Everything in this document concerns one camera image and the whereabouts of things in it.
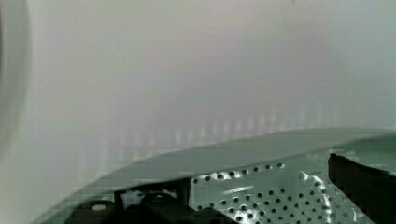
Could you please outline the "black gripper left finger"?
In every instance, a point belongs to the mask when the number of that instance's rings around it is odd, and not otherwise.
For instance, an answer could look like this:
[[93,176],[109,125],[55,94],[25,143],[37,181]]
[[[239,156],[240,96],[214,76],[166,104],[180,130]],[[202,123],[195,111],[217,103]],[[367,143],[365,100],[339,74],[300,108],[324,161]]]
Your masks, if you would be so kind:
[[238,224],[212,207],[191,208],[190,178],[118,190],[113,196],[113,201],[79,204],[64,224]]

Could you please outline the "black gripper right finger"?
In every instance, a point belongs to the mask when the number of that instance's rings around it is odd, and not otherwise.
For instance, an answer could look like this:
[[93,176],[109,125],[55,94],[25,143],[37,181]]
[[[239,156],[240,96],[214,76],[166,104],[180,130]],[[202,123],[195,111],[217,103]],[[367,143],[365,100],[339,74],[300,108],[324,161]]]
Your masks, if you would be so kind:
[[395,224],[394,175],[332,153],[328,177],[374,224]]

